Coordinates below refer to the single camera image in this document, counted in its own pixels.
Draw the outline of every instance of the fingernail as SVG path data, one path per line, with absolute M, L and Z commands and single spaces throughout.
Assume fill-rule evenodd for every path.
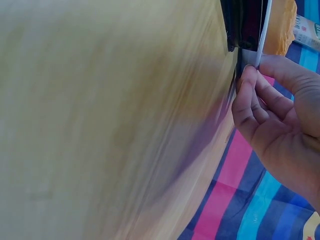
M 244 66 L 244 68 L 243 68 L 243 70 L 242 70 L 242 72 L 244 72 L 245 71 L 245 69 L 247 68 L 247 67 L 249 67 L 249 66 L 252 66 L 251 64 L 247 64 L 247 65 L 245 65 Z

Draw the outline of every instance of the wood grain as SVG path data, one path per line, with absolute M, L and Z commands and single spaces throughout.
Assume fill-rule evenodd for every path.
M 233 126 L 219 0 L 0 1 L 0 238 L 176 239 Z

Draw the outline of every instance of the blue stripe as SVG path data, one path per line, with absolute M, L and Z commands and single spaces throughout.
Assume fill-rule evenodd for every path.
M 265 213 L 261 225 L 259 226 L 256 239 L 272 239 L 276 231 L 279 219 L 286 209 L 287 203 L 295 196 L 295 193 L 290 191 L 285 186 L 281 186 L 274 196 L 267 212 Z
M 194 231 L 185 228 L 177 240 L 191 240 L 193 235 Z
M 310 206 L 302 208 L 300 214 L 295 218 L 292 225 L 290 240 L 302 240 L 305 223 L 314 213 L 314 210 L 310 210 Z
M 313 22 L 319 22 L 319 4 L 318 0 L 304 1 L 304 16 Z M 319 54 L 309 48 L 303 47 L 299 64 L 313 72 L 317 71 Z
M 236 133 L 236 130 L 234 129 L 232 134 L 231 134 L 231 136 L 230 136 L 230 139 L 229 139 L 229 141 L 228 141 L 228 143 L 227 143 L 227 145 L 225 147 L 225 150 L 223 152 L 221 161 L 220 161 L 220 163 L 219 163 L 219 165 L 218 165 L 218 167 L 217 167 L 217 169 L 216 169 L 216 171 L 214 173 L 213 179 L 211 180 L 211 183 L 210 183 L 210 185 L 209 185 L 209 187 L 208 187 L 208 189 L 207 189 L 207 191 L 206 191 L 206 193 L 205 193 L 205 195 L 204 195 L 204 197 L 202 199 L 202 202 L 201 202 L 200 206 L 198 207 L 198 209 L 196 210 L 193 218 L 191 219 L 191 221 L 189 222 L 189 224 L 186 227 L 188 230 L 191 230 L 191 231 L 195 230 L 195 227 L 196 227 L 197 222 L 198 222 L 198 220 L 200 218 L 200 215 L 201 215 L 202 211 L 204 210 L 204 207 L 205 207 L 205 205 L 206 205 L 206 203 L 208 201 L 208 198 L 210 197 L 210 195 L 212 193 L 212 190 L 214 189 L 214 187 L 215 187 L 215 185 L 217 183 L 217 179 L 218 179 L 218 177 L 220 175 L 220 172 L 221 172 L 221 169 L 222 169 L 222 167 L 223 167 L 223 165 L 225 163 L 225 160 L 226 160 L 226 157 L 227 157 L 231 142 L 234 139 L 235 133 Z
M 237 239 L 256 239 L 259 226 L 281 184 L 266 172 L 242 218 Z
M 215 239 L 236 239 L 241 220 L 266 170 L 257 154 L 252 152 L 243 177 L 228 205 Z
M 294 225 L 296 217 L 300 214 L 301 210 L 308 206 L 308 202 L 301 196 L 295 195 L 289 204 L 286 205 L 282 216 L 279 219 L 279 223 L 274 234 L 273 240 L 289 240 L 292 227 Z

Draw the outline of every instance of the finger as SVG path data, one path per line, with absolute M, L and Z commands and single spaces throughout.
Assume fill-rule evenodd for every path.
M 269 118 L 269 114 L 266 112 L 263 106 L 265 107 L 264 103 L 259 102 L 256 91 L 253 91 L 251 100 L 251 110 L 254 118 L 257 120 L 259 124 L 263 124 Z
M 288 112 L 294 108 L 294 102 L 278 92 L 259 72 L 255 90 L 266 106 L 281 120 L 284 120 Z
M 255 131 L 259 126 L 251 109 L 253 92 L 255 90 L 254 77 L 257 70 L 251 68 L 254 69 L 254 67 L 249 67 L 249 70 L 243 71 L 241 87 L 232 104 L 234 124 L 249 143 L 252 142 Z
M 320 77 L 318 74 L 294 63 L 284 56 L 263 55 L 259 71 L 263 75 L 276 79 L 294 95 L 309 85 L 320 87 Z

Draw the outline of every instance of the white strip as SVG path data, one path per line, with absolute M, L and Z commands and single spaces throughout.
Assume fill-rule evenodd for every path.
M 270 13 L 271 13 L 271 6 L 272 6 L 272 0 L 268 0 L 268 5 L 266 7 L 266 13 L 265 13 L 265 19 L 264 19 L 264 25 L 263 25 L 263 29 L 262 29 L 262 33 L 261 33 L 258 51 L 257 51 L 256 58 L 255 58 L 255 63 L 254 63 L 254 67 L 256 69 L 259 67 L 262 51 L 264 49 L 264 45 L 265 45 L 265 41 L 266 41 Z

